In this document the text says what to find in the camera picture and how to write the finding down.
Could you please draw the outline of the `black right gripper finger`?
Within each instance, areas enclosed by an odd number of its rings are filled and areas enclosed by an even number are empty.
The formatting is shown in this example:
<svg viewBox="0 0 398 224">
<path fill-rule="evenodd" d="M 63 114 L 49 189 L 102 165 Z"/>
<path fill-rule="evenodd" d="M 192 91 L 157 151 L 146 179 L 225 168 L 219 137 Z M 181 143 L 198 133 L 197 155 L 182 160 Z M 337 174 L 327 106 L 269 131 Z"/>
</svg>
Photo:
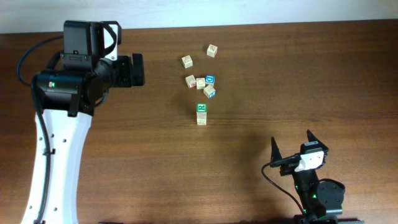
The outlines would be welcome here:
<svg viewBox="0 0 398 224">
<path fill-rule="evenodd" d="M 307 130 L 307 139 L 309 142 L 317 142 L 317 144 L 320 143 L 320 140 L 315 137 L 315 135 L 308 129 Z"/>
<path fill-rule="evenodd" d="M 271 137 L 271 162 L 277 162 L 281 159 L 282 159 L 282 156 L 280 154 L 280 150 L 277 146 L 275 138 Z"/>
</svg>

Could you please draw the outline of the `green-edged wooden block 6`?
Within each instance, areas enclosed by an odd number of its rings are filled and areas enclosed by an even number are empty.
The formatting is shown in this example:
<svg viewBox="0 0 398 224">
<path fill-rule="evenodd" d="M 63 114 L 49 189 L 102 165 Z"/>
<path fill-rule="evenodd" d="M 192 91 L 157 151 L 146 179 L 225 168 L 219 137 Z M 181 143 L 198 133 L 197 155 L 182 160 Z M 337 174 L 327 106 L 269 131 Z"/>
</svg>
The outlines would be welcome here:
<svg viewBox="0 0 398 224">
<path fill-rule="evenodd" d="M 207 112 L 207 104 L 206 103 L 198 103 L 197 104 L 197 113 L 206 113 Z"/>
</svg>

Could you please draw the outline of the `yellow wooden block 7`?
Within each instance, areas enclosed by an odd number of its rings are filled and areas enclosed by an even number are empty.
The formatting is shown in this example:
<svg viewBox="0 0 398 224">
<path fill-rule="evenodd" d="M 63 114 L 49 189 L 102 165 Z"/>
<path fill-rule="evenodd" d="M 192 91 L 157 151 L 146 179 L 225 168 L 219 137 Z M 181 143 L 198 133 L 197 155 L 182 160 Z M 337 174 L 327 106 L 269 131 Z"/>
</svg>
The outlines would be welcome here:
<svg viewBox="0 0 398 224">
<path fill-rule="evenodd" d="M 207 113 L 197 112 L 197 125 L 206 125 L 206 122 L 207 122 Z"/>
</svg>

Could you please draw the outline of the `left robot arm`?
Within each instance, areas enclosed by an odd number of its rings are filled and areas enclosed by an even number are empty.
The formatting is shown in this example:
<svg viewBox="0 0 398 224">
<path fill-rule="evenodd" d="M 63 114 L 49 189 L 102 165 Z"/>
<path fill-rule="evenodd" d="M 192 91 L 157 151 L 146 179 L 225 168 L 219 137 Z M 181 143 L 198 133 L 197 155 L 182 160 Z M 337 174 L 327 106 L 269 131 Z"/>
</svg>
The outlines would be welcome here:
<svg viewBox="0 0 398 224">
<path fill-rule="evenodd" d="M 66 21 L 63 49 L 29 83 L 37 144 L 23 223 L 76 223 L 81 155 L 111 88 L 145 84 L 141 54 L 119 55 L 116 21 Z"/>
</svg>

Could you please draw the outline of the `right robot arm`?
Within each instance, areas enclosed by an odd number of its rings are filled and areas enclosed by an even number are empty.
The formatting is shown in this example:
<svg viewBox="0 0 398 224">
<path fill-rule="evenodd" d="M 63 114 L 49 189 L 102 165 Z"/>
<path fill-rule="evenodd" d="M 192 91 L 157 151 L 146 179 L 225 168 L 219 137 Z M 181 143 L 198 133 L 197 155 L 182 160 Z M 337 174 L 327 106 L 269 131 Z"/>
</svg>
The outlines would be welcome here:
<svg viewBox="0 0 398 224">
<path fill-rule="evenodd" d="M 319 179 L 317 170 L 324 164 L 329 148 L 311 131 L 300 152 L 282 157 L 275 138 L 271 138 L 271 159 L 265 167 L 280 169 L 280 175 L 291 175 L 299 200 L 294 199 L 308 222 L 331 220 L 343 213 L 345 186 L 333 179 Z"/>
</svg>

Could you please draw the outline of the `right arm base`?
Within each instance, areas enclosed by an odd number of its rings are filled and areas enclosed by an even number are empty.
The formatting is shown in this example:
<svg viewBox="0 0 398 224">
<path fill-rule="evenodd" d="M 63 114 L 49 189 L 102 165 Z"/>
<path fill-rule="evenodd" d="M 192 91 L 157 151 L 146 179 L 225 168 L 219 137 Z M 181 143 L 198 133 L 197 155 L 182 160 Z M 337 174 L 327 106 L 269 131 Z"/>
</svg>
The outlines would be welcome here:
<svg viewBox="0 0 398 224">
<path fill-rule="evenodd" d="M 355 218 L 338 219 L 336 216 L 309 220 L 303 215 L 295 215 L 293 220 L 295 224 L 365 224 L 363 220 Z"/>
</svg>

